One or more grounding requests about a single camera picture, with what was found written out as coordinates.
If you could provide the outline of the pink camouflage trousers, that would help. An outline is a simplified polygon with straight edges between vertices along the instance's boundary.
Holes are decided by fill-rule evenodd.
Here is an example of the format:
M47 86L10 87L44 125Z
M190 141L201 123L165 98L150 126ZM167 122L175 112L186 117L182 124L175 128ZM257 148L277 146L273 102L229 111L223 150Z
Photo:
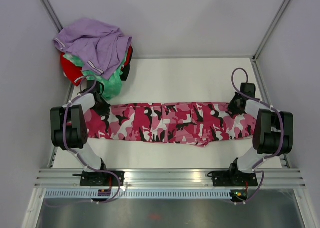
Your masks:
M119 104L110 107L109 115L90 109L84 117L90 138L199 147L251 137L256 126L254 117L232 115L223 102Z

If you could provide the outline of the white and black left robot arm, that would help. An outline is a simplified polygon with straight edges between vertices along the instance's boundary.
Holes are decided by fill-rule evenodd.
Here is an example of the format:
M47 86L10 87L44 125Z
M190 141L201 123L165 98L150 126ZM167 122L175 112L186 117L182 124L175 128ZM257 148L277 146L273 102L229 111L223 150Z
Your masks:
M83 165L83 171L92 173L97 186L108 183L109 174L102 158L95 154L88 143L85 113L93 109L101 116L110 114L110 104L102 97L101 83L87 81L87 88L67 104L50 110L51 140L55 147L73 154Z

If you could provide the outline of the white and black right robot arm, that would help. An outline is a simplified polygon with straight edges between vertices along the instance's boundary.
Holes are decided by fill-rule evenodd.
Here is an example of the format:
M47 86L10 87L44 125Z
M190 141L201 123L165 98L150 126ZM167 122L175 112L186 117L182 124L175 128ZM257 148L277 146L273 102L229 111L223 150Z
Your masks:
M228 108L230 115L248 114L255 120L252 147L230 165L228 181L239 186L246 173L254 173L267 159L288 154L293 148L294 115L279 111L256 98L254 83L241 83Z

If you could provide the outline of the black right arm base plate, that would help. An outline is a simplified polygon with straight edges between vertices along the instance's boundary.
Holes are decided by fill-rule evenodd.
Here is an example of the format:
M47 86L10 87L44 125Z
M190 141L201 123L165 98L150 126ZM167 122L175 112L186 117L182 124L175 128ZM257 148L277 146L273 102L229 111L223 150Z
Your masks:
M214 187L257 187L258 180L254 173L244 173L236 171L232 173L229 170L211 171L207 177L212 179Z

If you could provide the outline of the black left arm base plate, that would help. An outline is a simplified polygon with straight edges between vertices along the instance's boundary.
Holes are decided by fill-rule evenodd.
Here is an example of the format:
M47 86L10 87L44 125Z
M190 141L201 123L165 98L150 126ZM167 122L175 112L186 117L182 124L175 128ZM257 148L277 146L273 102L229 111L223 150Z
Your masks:
M114 175L109 173L83 171L82 174L73 174L73 176L80 177L80 186L123 186L125 172L122 170L113 170L111 172L119 178L119 182Z

